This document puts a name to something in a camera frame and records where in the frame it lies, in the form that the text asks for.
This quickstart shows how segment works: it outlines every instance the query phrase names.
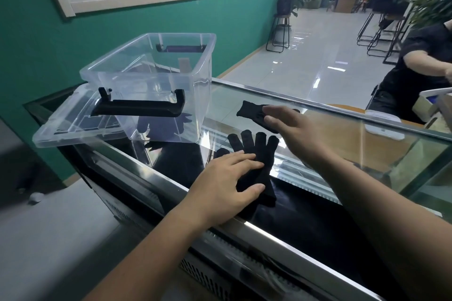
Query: display counter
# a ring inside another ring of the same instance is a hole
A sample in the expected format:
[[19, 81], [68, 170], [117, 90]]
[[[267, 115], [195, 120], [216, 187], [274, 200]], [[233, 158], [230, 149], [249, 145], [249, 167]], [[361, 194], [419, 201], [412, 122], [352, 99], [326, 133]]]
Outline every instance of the display counter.
[[[242, 101], [287, 105], [315, 124], [337, 154], [405, 197], [452, 221], [450, 134], [212, 79], [197, 143], [117, 139], [59, 147], [115, 216], [143, 236], [187, 193], [227, 136], [266, 132], [237, 117]], [[26, 108], [39, 123], [71, 90]], [[398, 133], [398, 140], [376, 135]], [[275, 207], [252, 205], [196, 240], [181, 264], [222, 300], [404, 300], [406, 296], [328, 184], [280, 139], [271, 180]]]

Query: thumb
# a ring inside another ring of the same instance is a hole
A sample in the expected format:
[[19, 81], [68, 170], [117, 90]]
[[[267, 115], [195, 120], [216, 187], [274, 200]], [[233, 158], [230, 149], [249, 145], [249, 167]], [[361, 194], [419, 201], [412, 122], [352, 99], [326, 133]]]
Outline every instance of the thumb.
[[255, 201], [259, 195], [263, 192], [265, 189], [265, 185], [258, 183], [253, 184], [252, 186], [249, 186], [247, 189], [245, 189], [243, 192], [240, 192], [240, 201], [243, 203], [243, 206], [248, 206], [250, 203]]
[[263, 121], [281, 134], [286, 133], [288, 130], [288, 126], [286, 124], [270, 115], [266, 115]]

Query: baseboard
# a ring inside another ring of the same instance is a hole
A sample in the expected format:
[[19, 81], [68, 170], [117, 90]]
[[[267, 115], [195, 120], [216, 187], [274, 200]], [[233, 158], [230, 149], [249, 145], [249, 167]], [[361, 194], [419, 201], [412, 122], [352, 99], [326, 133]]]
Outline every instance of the baseboard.
[[265, 44], [263, 44], [261, 47], [258, 47], [255, 51], [253, 51], [251, 54], [246, 55], [243, 59], [241, 59], [239, 62], [234, 64], [232, 67], [230, 67], [228, 70], [225, 70], [223, 73], [217, 76], [217, 79], [223, 79], [228, 73], [230, 73], [233, 69], [237, 68], [240, 64], [245, 62], [247, 59], [249, 59], [251, 56], [253, 56], [255, 53], [260, 51], [263, 47], [265, 47]]
[[79, 179], [80, 179], [80, 175], [78, 175], [77, 173], [75, 173], [75, 174], [69, 176], [67, 179], [65, 179], [65, 180], [63, 181], [63, 184], [64, 184], [66, 187], [69, 187], [71, 184], [76, 183]]

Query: box handle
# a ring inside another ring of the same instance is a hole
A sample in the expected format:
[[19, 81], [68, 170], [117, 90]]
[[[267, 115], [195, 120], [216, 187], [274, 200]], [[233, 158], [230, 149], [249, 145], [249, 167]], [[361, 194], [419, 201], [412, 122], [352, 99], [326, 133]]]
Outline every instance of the box handle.
[[111, 100], [111, 94], [99, 87], [100, 100], [91, 112], [97, 115], [137, 115], [147, 117], [172, 117], [181, 115], [185, 105], [185, 92], [176, 89], [176, 102], [151, 100]]

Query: tiled floor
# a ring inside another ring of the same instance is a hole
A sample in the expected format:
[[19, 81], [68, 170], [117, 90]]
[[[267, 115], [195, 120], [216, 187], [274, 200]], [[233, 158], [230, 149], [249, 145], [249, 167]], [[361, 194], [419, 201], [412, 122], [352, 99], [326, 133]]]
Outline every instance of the tiled floor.
[[[368, 14], [301, 10], [290, 20], [289, 49], [280, 54], [262, 49], [223, 79], [324, 104], [364, 109], [373, 88], [392, 69], [382, 58], [367, 56], [366, 47], [356, 45]], [[366, 35], [375, 33], [377, 22], [378, 17], [374, 17]], [[218, 117], [225, 112], [218, 111]]]

